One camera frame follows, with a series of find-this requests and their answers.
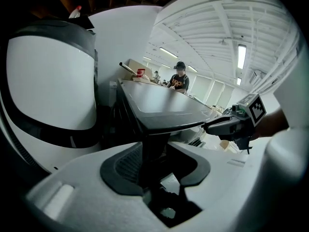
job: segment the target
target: desk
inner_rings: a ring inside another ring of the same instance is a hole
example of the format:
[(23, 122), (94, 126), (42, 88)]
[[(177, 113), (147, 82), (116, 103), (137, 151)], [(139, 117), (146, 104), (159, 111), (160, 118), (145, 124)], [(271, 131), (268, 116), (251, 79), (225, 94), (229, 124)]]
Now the desk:
[(202, 125), (215, 116), (209, 107), (175, 90), (124, 79), (118, 80), (117, 107), (122, 143)]

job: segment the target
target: metal rod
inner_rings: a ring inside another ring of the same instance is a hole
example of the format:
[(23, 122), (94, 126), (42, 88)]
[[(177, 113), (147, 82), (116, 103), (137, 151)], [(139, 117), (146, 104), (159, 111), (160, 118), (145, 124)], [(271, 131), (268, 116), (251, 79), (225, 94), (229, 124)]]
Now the metal rod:
[[(133, 71), (130, 67), (128, 67), (127, 65), (125, 65), (123, 62), (120, 62), (119, 65), (123, 68), (125, 68), (128, 72), (130, 72), (131, 74), (137, 76), (137, 73), (135, 71)], [(146, 75), (143, 75), (144, 79), (147, 79), (148, 81), (150, 81), (149, 77)]]
[(130, 69), (127, 65), (125, 65), (123, 62), (120, 62), (119, 65), (123, 68), (125, 68), (128, 72), (132, 73), (133, 75), (137, 75), (136, 72), (134, 72), (132, 69)]

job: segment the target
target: air conditioner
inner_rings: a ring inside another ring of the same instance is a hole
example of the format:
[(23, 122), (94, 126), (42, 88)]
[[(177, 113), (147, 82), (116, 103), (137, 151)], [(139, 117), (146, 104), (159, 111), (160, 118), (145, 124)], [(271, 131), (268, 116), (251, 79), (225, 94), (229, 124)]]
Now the air conditioner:
[(251, 75), (251, 77), (250, 77), (250, 79), (249, 79), (249, 83), (250, 83), (251, 85), (256, 84), (256, 82), (257, 82), (258, 80), (260, 80), (261, 74), (262, 74), (261, 71), (253, 71), (253, 73), (252, 73), (252, 75)]

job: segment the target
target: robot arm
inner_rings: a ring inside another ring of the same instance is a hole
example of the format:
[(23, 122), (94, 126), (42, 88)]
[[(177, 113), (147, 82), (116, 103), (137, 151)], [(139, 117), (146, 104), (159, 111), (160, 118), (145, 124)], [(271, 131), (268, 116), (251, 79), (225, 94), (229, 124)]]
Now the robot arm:
[(221, 140), (235, 141), (240, 150), (248, 150), (255, 127), (265, 114), (259, 94), (248, 94), (226, 114), (207, 121), (203, 129), (208, 134), (219, 136)]

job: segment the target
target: black table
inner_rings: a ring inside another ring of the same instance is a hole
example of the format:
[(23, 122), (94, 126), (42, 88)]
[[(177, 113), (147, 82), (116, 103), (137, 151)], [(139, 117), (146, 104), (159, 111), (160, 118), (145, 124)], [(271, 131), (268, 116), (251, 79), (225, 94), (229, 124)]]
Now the black table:
[(123, 79), (118, 79), (117, 106), (117, 127), (126, 143), (202, 125), (213, 116), (209, 107), (175, 90)]
[(150, 180), (171, 173), (162, 154), (170, 133), (202, 125), (215, 113), (175, 90), (118, 79), (115, 115), (117, 144), (142, 142), (145, 164), (140, 179), (146, 182), (141, 186), (148, 186)]

